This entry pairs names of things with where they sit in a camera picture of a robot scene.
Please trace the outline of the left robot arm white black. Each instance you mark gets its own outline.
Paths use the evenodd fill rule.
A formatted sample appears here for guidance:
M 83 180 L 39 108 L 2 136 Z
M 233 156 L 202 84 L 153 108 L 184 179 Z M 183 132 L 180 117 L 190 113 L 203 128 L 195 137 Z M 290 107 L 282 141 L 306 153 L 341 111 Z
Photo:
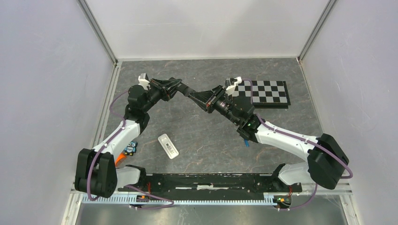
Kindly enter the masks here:
M 136 191 L 147 186 L 144 169 L 135 166 L 118 168 L 116 161 L 128 144 L 139 137 L 149 122 L 148 111 L 160 100 L 169 101 L 181 79 L 148 80 L 139 78 L 126 93 L 128 103 L 120 125 L 110 136 L 91 149 L 82 149 L 77 157 L 75 190 L 87 193 L 89 200 L 109 198 L 118 189 L 130 185 Z

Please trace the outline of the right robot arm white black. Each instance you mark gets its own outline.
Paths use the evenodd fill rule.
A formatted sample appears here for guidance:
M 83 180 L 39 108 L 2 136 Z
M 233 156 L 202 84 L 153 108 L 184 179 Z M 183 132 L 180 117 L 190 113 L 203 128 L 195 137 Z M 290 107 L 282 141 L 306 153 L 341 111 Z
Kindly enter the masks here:
M 220 85 L 207 91 L 186 90 L 184 95 L 205 112 L 217 111 L 230 120 L 243 139 L 277 147 L 303 160 L 302 163 L 283 164 L 275 171 L 271 186 L 276 191 L 304 181 L 333 190 L 341 179 L 353 177 L 348 157 L 329 134 L 316 137 L 278 127 L 254 113 L 255 107 L 247 97 L 230 98 Z

